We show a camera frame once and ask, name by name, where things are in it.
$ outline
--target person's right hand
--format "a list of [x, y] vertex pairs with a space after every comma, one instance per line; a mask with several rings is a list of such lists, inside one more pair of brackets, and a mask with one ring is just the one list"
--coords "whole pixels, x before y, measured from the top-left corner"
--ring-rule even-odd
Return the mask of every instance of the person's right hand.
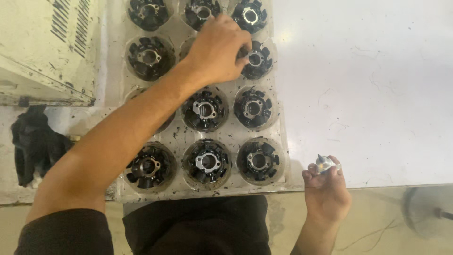
[[211, 17], [183, 62], [194, 68], [206, 85], [234, 80], [249, 63], [248, 58], [236, 59], [242, 46], [252, 49], [248, 31], [241, 30], [230, 16]]
[[[334, 156], [330, 159], [339, 165]], [[351, 194], [346, 189], [343, 170], [331, 167], [326, 173], [319, 174], [317, 166], [310, 164], [302, 171], [305, 182], [305, 202], [307, 219], [323, 225], [336, 225], [346, 218], [351, 207]]]

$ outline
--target white work surface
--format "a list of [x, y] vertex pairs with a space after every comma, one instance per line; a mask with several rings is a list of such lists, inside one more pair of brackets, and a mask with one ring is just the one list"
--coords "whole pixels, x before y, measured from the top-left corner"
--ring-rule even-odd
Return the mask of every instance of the white work surface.
[[292, 170], [348, 188], [453, 183], [453, 1], [274, 1]]

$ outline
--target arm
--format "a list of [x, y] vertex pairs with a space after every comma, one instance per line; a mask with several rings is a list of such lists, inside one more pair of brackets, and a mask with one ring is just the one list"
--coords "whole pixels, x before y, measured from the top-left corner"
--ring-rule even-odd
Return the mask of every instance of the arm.
[[[340, 164], [334, 156], [329, 156]], [[343, 170], [331, 167], [319, 174], [315, 164], [302, 172], [305, 182], [307, 219], [291, 255], [330, 255], [341, 221], [351, 207]]]
[[68, 209], [105, 211], [105, 189], [143, 144], [197, 90], [239, 77], [248, 59], [236, 60], [250, 33], [228, 16], [206, 22], [188, 56], [145, 93], [106, 117], [46, 174], [27, 222]]

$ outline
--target person's left hand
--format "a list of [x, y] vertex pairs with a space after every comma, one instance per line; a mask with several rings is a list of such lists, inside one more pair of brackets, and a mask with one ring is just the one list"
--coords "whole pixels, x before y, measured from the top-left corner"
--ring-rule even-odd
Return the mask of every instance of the person's left hand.
[[[330, 159], [339, 165], [334, 156]], [[315, 164], [302, 172], [305, 182], [305, 202], [307, 203], [307, 219], [316, 221], [323, 226], [337, 225], [346, 218], [351, 207], [351, 194], [346, 189], [343, 169], [331, 167], [326, 173], [320, 174]]]

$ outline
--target plastic tray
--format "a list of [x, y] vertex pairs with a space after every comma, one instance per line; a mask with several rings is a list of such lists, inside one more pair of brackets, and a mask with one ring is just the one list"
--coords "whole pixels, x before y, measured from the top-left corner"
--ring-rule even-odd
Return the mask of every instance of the plastic tray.
[[[155, 82], [144, 81], [135, 75], [128, 61], [129, 47], [133, 42], [138, 42], [141, 37], [158, 36], [174, 48], [174, 55], [177, 64], [181, 58], [187, 54], [190, 44], [197, 36], [197, 31], [190, 27], [185, 20], [186, 0], [168, 0], [164, 1], [171, 14], [169, 20], [156, 31], [150, 32], [141, 29], [134, 24], [129, 18], [128, 9], [130, 1], [125, 0], [120, 4], [116, 4], [115, 8], [122, 8], [123, 12], [116, 10], [117, 14], [122, 15], [118, 18], [110, 17], [109, 22], [121, 20], [122, 29], [125, 36], [122, 45], [123, 63], [121, 68], [120, 78], [120, 97], [122, 103], [127, 102], [133, 96], [151, 87]], [[222, 13], [232, 15], [234, 7], [240, 1], [238, 0], [220, 0]], [[123, 174], [117, 180], [116, 199], [120, 202], [138, 202], [138, 201], [156, 201], [156, 200], [173, 200], [185, 199], [194, 197], [212, 197], [212, 196], [237, 196], [264, 192], [283, 191], [290, 188], [290, 162], [288, 144], [286, 140], [285, 125], [284, 125], [284, 110], [283, 104], [277, 99], [275, 89], [274, 73], [277, 68], [277, 51], [271, 37], [273, 36], [273, 15], [272, 1], [263, 0], [263, 9], [267, 11], [267, 25], [260, 31], [252, 35], [253, 40], [257, 40], [267, 47], [270, 51], [270, 57], [273, 59], [273, 67], [264, 77], [258, 80], [248, 80], [244, 76], [239, 79], [227, 83], [211, 84], [208, 87], [212, 91], [221, 93], [226, 98], [228, 115], [221, 126], [213, 132], [199, 132], [188, 127], [183, 120], [183, 112], [181, 108], [176, 111], [174, 120], [168, 128], [162, 132], [155, 134], [149, 142], [159, 142], [167, 147], [176, 159], [177, 167], [174, 170], [174, 176], [169, 183], [165, 184], [165, 188], [150, 188], [139, 189], [137, 183], [130, 183], [126, 178], [126, 174], [130, 173], [130, 169], [125, 169]], [[242, 125], [234, 114], [233, 105], [237, 97], [242, 95], [244, 91], [249, 89], [260, 90], [266, 94], [266, 98], [272, 101], [272, 114], [268, 125], [260, 128], [249, 129]], [[280, 157], [280, 165], [277, 174], [272, 181], [253, 182], [246, 181], [240, 173], [236, 161], [238, 152], [247, 141], [260, 138], [269, 139], [278, 151]], [[229, 160], [232, 162], [228, 169], [228, 174], [225, 175], [221, 185], [200, 185], [194, 181], [188, 174], [184, 164], [184, 154], [186, 151], [199, 141], [200, 139], [212, 139], [224, 145], [224, 148], [229, 152]]]

